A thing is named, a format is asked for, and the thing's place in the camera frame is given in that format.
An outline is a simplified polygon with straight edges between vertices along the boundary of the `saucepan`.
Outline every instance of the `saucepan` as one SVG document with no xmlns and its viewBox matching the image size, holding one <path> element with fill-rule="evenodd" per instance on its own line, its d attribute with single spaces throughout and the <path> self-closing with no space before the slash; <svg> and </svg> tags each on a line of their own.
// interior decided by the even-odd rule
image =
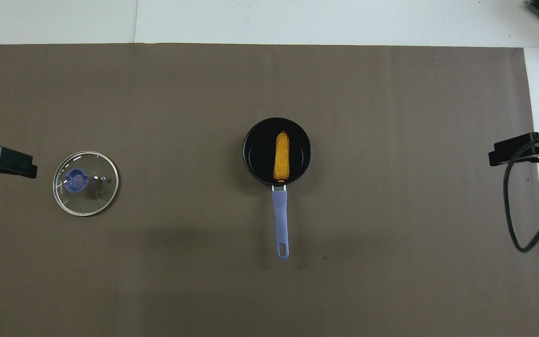
<svg viewBox="0 0 539 337">
<path fill-rule="evenodd" d="M 276 255 L 286 260 L 289 256 L 286 184 L 305 173 L 312 157 L 311 141 L 299 124 L 272 117 L 249 130 L 244 138 L 242 157 L 251 175 L 271 186 Z"/>
</svg>

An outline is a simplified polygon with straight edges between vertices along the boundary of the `blue handle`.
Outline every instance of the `blue handle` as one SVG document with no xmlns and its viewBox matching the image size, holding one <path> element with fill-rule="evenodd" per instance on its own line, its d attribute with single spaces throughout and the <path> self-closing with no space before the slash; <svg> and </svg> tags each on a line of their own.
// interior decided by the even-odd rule
<svg viewBox="0 0 539 337">
<path fill-rule="evenodd" d="M 272 190 L 274 204 L 274 230 L 276 231 L 276 255 L 280 260 L 288 258 L 288 219 L 286 217 L 286 188 Z"/>
</svg>

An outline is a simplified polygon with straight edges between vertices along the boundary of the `cable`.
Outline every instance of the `cable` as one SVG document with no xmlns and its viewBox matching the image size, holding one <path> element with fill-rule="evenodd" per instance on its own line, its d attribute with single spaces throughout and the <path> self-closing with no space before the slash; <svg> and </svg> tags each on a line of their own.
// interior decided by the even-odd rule
<svg viewBox="0 0 539 337">
<path fill-rule="evenodd" d="M 511 239 L 513 240 L 513 244 L 515 245 L 515 248 L 517 248 L 520 252 L 528 252 L 531 251 L 533 246 L 535 246 L 539 241 L 539 230 L 538 232 L 533 236 L 533 238 L 530 240 L 530 243 L 526 245 L 525 247 L 521 247 L 521 245 L 517 241 L 517 236 L 515 235 L 515 230 L 513 229 L 513 222 L 511 220 L 511 209 L 509 207 L 509 176 L 511 175 L 511 168 L 513 165 L 515 165 L 515 162 L 518 160 L 518 158 L 530 147 L 533 145 L 539 143 L 539 137 L 531 140 L 530 142 L 526 143 L 522 147 L 520 147 L 511 157 L 509 160 L 509 163 L 507 164 L 507 168 L 504 171 L 504 179 L 503 179 L 503 199 L 504 199 L 504 212 L 507 215 L 507 226 L 509 226 L 509 233 L 511 234 Z"/>
</svg>

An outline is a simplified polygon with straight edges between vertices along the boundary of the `corn cob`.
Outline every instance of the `corn cob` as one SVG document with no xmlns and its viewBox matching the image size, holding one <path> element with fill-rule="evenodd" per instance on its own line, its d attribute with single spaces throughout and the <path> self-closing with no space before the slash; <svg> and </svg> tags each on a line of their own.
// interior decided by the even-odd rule
<svg viewBox="0 0 539 337">
<path fill-rule="evenodd" d="M 285 182 L 291 175 L 290 163 L 291 142 L 286 132 L 280 132 L 276 137 L 276 161 L 274 162 L 274 179 Z"/>
</svg>

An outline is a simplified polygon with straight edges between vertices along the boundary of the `white floor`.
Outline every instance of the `white floor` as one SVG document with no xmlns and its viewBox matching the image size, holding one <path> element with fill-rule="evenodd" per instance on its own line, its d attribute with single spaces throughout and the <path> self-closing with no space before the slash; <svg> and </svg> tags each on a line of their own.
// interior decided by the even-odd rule
<svg viewBox="0 0 539 337">
<path fill-rule="evenodd" d="M 524 47 L 539 132 L 539 18 L 524 0 L 0 0 L 0 44 L 130 42 Z"/>
</svg>

